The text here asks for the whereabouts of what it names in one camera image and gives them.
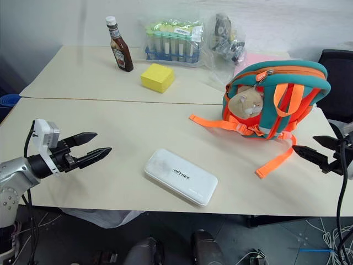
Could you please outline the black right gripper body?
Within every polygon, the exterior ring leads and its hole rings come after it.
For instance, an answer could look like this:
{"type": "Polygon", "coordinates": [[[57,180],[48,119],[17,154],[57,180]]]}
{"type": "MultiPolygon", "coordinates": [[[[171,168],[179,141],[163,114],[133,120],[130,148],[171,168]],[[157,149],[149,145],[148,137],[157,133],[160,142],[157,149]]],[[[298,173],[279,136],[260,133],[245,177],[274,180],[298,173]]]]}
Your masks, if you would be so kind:
{"type": "Polygon", "coordinates": [[[343,175],[344,171],[341,164],[341,153],[338,149],[335,149],[333,151],[332,158],[333,160],[330,162],[329,157],[327,157],[327,168],[325,170],[325,174],[329,172],[334,172],[338,175],[343,175]]]}

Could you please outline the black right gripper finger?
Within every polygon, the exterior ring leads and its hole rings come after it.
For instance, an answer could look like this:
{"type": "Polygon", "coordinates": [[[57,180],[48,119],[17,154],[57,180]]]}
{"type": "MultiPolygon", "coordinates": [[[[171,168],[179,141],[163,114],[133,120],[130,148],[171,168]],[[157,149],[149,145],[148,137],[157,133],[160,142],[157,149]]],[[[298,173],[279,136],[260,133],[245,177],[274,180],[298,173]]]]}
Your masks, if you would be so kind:
{"type": "Polygon", "coordinates": [[[292,148],[301,158],[319,166],[323,172],[329,171],[328,158],[325,155],[308,146],[293,145],[292,148]]]}
{"type": "Polygon", "coordinates": [[[313,137],[316,142],[318,142],[321,146],[333,150],[335,152],[341,151],[341,143],[342,141],[336,139],[331,136],[314,136],[313,137]]]}

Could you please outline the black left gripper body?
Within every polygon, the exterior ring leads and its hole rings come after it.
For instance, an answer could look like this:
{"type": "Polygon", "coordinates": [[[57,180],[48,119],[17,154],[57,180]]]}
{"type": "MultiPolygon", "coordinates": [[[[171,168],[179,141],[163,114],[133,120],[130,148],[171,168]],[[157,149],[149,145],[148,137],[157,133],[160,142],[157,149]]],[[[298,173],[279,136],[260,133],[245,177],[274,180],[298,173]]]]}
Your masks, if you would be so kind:
{"type": "Polygon", "coordinates": [[[78,159],[70,155],[71,147],[77,146],[75,139],[63,139],[51,148],[50,156],[60,172],[69,172],[79,167],[78,159]]]}

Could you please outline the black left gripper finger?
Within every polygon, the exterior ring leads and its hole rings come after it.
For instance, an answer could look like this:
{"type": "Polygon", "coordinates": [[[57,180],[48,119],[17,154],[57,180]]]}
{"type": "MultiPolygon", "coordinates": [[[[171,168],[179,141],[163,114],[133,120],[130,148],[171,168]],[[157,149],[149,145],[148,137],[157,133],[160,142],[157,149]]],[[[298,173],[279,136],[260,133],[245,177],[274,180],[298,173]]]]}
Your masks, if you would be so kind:
{"type": "Polygon", "coordinates": [[[65,143],[68,147],[80,146],[88,143],[90,140],[95,138],[98,134],[95,132],[82,132],[77,135],[65,138],[65,143]]]}
{"type": "Polygon", "coordinates": [[[85,156],[76,159],[76,166],[80,169],[88,167],[104,159],[112,150],[111,147],[103,147],[87,153],[85,156]]]}

